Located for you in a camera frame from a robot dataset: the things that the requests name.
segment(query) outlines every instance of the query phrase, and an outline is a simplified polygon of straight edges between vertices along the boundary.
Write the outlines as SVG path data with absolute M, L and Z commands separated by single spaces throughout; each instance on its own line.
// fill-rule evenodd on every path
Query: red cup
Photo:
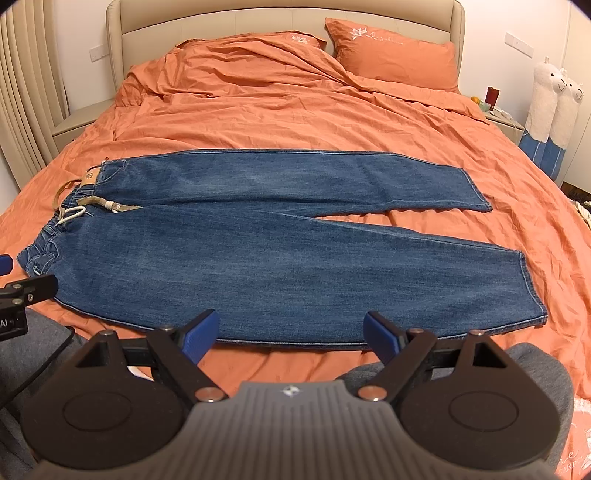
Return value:
M 496 100 L 499 98 L 500 92 L 501 91 L 497 90 L 496 88 L 488 87 L 485 102 L 491 106 L 491 111 L 493 111 L 495 109 Z

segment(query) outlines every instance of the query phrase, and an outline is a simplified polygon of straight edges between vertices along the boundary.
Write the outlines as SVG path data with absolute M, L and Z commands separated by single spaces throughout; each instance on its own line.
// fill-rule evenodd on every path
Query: jeans waistband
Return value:
M 30 277 L 44 275 L 51 265 L 59 259 L 59 249 L 54 239 L 68 229 L 67 223 L 60 223 L 63 213 L 68 209 L 78 206 L 78 200 L 89 197 L 95 192 L 95 185 L 75 187 L 74 190 L 61 202 L 59 209 L 35 238 L 35 241 L 26 247 L 17 256 L 18 262 L 23 266 Z

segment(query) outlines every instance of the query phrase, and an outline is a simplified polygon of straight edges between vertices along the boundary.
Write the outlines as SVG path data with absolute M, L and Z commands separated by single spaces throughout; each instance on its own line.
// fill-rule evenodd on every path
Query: stuffed alpaca toy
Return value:
M 552 180 L 556 180 L 556 177 L 558 177 L 564 152 L 566 152 L 566 147 L 569 146 L 574 123 L 577 121 L 577 114 L 584 96 L 583 84 L 575 83 L 568 78 L 566 70 L 562 69 L 560 71 L 566 83 L 566 88 L 558 97 L 556 113 L 550 127 L 550 137 L 540 162 L 540 168 Z
M 565 87 L 560 70 L 550 63 L 548 57 L 534 67 L 534 91 L 519 147 L 538 166 L 548 141 L 558 96 Z

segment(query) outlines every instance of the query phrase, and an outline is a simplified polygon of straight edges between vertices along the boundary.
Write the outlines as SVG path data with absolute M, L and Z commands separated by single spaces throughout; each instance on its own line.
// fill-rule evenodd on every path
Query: drawstring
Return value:
M 69 215 L 67 217 L 63 217 L 63 218 L 58 218 L 57 224 L 61 225 L 62 223 L 66 223 L 69 222 L 70 220 L 73 220 L 74 218 L 78 218 L 81 217 L 82 215 L 84 215 L 86 213 L 86 207 L 72 207 L 72 208 L 66 208 L 63 209 L 63 214 L 67 215 L 69 213 L 72 213 L 72 215 Z
M 86 205 L 101 205 L 102 207 L 106 208 L 107 210 L 110 210 L 113 213 L 129 212 L 130 210 L 137 210 L 141 208 L 137 205 L 122 205 L 121 203 L 113 202 L 112 200 L 105 200 L 104 198 L 95 197 L 94 195 L 79 199 L 76 202 L 78 204 L 77 207 L 62 207 L 59 203 L 60 195 L 64 192 L 64 190 L 74 187 L 81 181 L 82 179 L 67 181 L 58 189 L 56 195 L 53 197 L 53 210 L 59 212 L 59 215 L 57 217 L 58 225 L 63 225 L 64 223 L 69 222 L 74 218 L 83 216 L 86 213 Z
M 67 182 L 65 182 L 57 191 L 57 193 L 55 194 L 55 196 L 53 197 L 53 202 L 51 204 L 51 207 L 53 208 L 53 211 L 55 212 L 56 210 L 60 212 L 60 214 L 57 217 L 57 224 L 61 225 L 63 223 L 66 223 L 74 218 L 77 218 L 79 216 L 82 216 L 86 213 L 86 209 L 84 209 L 84 212 L 82 212 L 80 210 L 80 207 L 74 207 L 74 208 L 68 208 L 65 209 L 64 207 L 61 206 L 61 204 L 59 203 L 60 201 L 60 195 L 64 192 L 64 190 L 66 189 L 71 189 L 74 185 L 76 185 L 77 183 L 80 183 L 82 181 L 82 179 L 75 179 L 75 180 L 69 180 Z M 74 215 L 69 215 L 66 218 L 64 218 L 64 215 L 68 214 L 68 213 L 72 213 L 72 212 L 76 212 L 74 213 Z
M 80 199 L 76 203 L 79 206 L 100 205 L 101 207 L 104 207 L 113 213 L 129 212 L 130 210 L 137 210 L 137 209 L 141 208 L 137 205 L 123 205 L 121 203 L 113 202 L 112 200 L 105 200 L 104 198 L 101 198 L 101 197 L 95 197 L 94 195 Z

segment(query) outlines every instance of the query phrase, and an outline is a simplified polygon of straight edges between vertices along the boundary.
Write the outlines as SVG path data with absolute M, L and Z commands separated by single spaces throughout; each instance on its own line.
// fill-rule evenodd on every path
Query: white embroidered flower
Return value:
M 308 39 L 307 39 L 307 38 L 300 37 L 300 36 L 298 36 L 298 35 L 292 35 L 292 36 L 291 36 L 291 39 L 292 39 L 292 40 L 295 40 L 295 41 L 298 41 L 298 42 L 300 42 L 300 43 L 308 43 Z
M 368 32 L 367 28 L 354 28 L 351 33 L 351 40 L 355 40 L 357 37 L 365 35 Z

